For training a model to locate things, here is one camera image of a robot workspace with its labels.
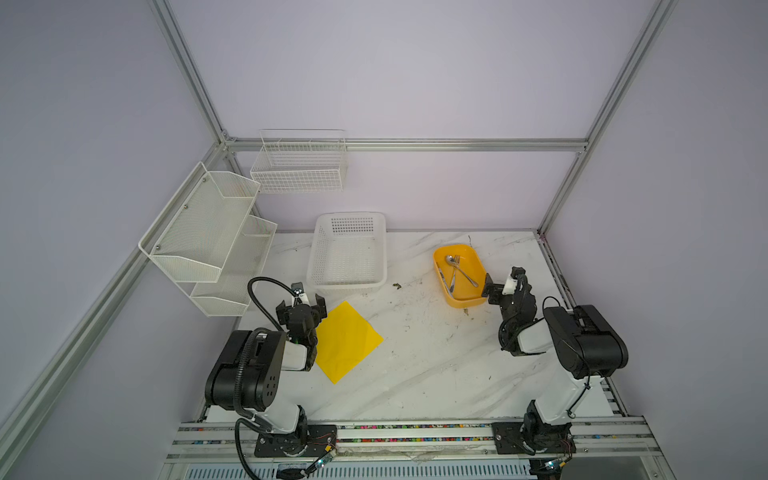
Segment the metal knife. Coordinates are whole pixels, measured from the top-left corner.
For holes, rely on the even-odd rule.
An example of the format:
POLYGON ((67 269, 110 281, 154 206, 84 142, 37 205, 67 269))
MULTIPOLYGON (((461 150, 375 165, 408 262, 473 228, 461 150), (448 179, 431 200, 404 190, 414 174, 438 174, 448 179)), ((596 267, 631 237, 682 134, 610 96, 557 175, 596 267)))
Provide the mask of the metal knife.
POLYGON ((440 268, 437 268, 437 269, 436 269, 436 271, 437 271, 437 273, 438 273, 438 275, 439 275, 439 277, 440 277, 440 279, 441 279, 441 282, 442 282, 442 285, 443 285, 443 287, 444 287, 446 290, 448 290, 448 288, 449 288, 449 285, 448 285, 448 283, 446 282, 446 278, 445 278, 445 276, 444 276, 444 273, 442 272, 442 270, 441 270, 440 268))

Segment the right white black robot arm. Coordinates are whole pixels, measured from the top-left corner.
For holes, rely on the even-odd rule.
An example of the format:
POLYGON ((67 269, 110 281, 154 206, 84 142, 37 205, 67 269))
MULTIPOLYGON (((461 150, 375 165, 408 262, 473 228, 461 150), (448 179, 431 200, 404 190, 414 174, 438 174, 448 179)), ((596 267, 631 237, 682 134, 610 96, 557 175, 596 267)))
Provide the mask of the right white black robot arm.
POLYGON ((503 284, 485 277, 482 296, 500 309, 500 349, 514 357, 552 353, 559 362, 546 387, 532 399, 519 422, 492 425, 500 453, 566 452, 578 407, 603 378, 629 360, 625 342, 593 305, 542 309, 524 268, 511 268, 503 284))

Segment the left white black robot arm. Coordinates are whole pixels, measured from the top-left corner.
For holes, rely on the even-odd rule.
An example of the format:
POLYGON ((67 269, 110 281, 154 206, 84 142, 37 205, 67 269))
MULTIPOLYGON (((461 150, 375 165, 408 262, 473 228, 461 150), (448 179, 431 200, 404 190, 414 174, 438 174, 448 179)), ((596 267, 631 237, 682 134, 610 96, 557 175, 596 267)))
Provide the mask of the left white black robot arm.
POLYGON ((206 404, 237 413, 259 432, 305 440, 304 409, 280 400, 278 387, 282 372, 306 372, 315 364, 317 327, 327 317, 325 299, 317 295, 315 300, 308 304, 299 298, 292 305, 277 306, 278 322, 286 332, 232 332, 206 380, 206 404))

